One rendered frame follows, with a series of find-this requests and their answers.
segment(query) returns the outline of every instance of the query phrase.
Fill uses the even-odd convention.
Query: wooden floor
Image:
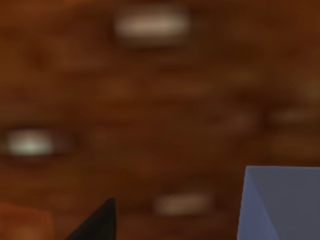
[[[143,52],[110,35],[127,1],[0,3],[0,128],[78,141],[37,167],[0,157],[1,204],[52,216],[56,240],[109,197],[118,240],[235,240],[246,165],[320,165],[319,3],[176,2],[197,13],[191,43]],[[153,213],[194,189],[208,214]]]

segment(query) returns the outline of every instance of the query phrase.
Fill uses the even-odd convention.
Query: blurry brown background
[[[0,127],[79,139],[37,167],[2,157],[1,203],[51,214],[57,240],[108,197],[118,240],[235,240],[246,165],[318,164],[319,3],[177,2],[198,16],[188,47],[136,52],[109,31],[127,1],[1,1]],[[153,213],[195,190],[208,214]]]

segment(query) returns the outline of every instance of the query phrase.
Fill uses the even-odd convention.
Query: orange object
[[[0,204],[0,239],[53,240],[50,212],[11,204]]]

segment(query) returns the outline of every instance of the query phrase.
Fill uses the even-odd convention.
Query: orange block
[[[53,240],[52,216],[49,211],[0,203],[0,239]]]

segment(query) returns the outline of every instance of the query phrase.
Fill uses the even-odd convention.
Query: black triangular shape
[[[66,240],[116,240],[116,200],[108,199]]]

